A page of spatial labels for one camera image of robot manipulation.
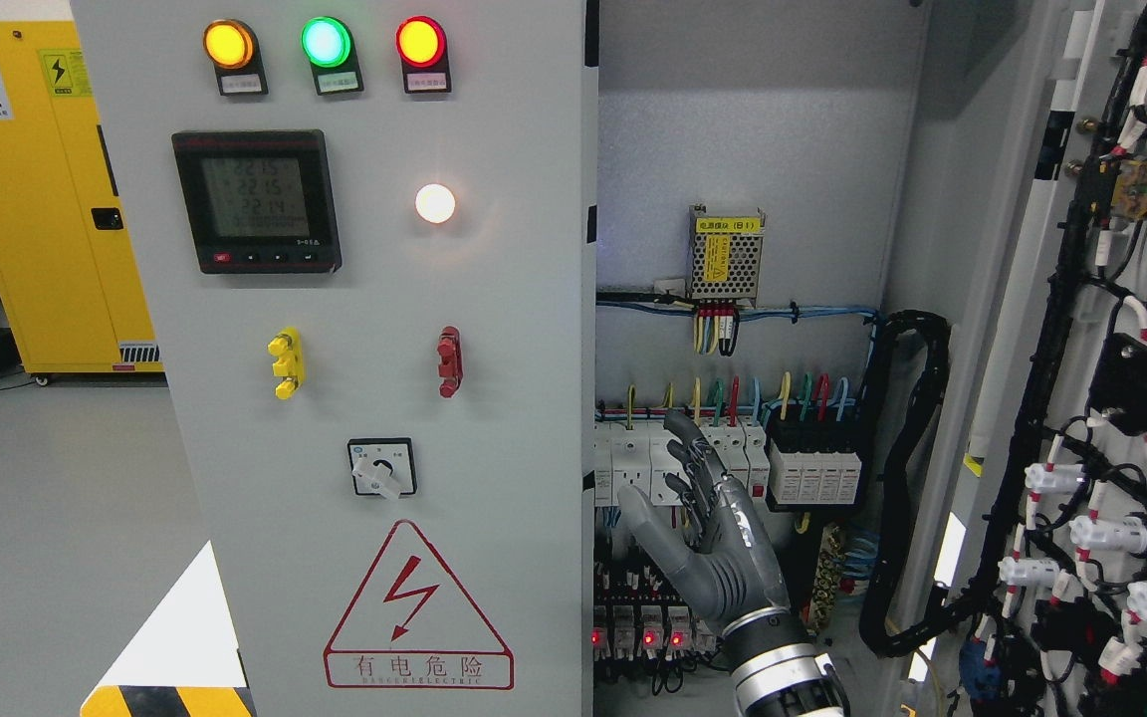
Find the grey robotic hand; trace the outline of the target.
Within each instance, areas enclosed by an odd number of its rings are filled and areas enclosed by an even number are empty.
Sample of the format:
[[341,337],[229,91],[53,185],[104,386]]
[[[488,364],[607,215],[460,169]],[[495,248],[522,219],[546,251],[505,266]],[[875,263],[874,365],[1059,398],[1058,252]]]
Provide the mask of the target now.
[[682,463],[688,478],[689,511],[701,530],[700,550],[689,550],[665,525],[649,498],[633,486],[618,493],[624,525],[710,629],[727,636],[742,623],[774,613],[783,636],[807,641],[768,530],[752,508],[746,485],[724,466],[686,413],[669,411],[664,427],[674,435],[669,453]]

